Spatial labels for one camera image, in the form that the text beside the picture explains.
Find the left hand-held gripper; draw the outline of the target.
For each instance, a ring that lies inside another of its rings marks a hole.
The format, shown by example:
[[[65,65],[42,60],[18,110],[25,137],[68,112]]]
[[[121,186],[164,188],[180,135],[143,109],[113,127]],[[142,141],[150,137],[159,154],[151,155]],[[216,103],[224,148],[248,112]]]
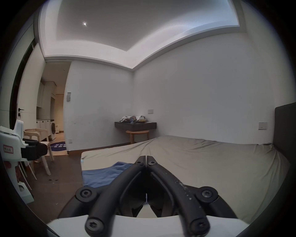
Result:
[[[46,129],[24,130],[24,122],[16,120],[14,129],[1,126],[0,151],[5,163],[6,171],[13,187],[25,204],[34,202],[31,187],[20,168],[21,162],[42,159],[46,173],[48,164],[45,155],[48,152],[48,142],[40,141],[40,134]]]

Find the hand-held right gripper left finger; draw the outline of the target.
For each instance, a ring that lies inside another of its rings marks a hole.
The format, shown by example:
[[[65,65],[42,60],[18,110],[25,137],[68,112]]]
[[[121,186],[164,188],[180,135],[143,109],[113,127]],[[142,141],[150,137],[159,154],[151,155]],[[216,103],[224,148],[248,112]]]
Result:
[[[58,218],[88,215],[88,235],[110,235],[114,216],[137,217],[146,203],[146,156],[120,173],[109,185],[81,187],[64,206]]]

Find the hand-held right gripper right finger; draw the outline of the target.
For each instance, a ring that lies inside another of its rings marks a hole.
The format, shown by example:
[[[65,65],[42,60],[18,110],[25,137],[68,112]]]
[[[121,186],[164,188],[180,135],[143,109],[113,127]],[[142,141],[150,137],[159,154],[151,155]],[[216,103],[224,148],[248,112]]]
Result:
[[[207,216],[238,219],[213,187],[183,184],[152,156],[146,157],[147,201],[157,217],[179,215],[185,235],[207,235]]]

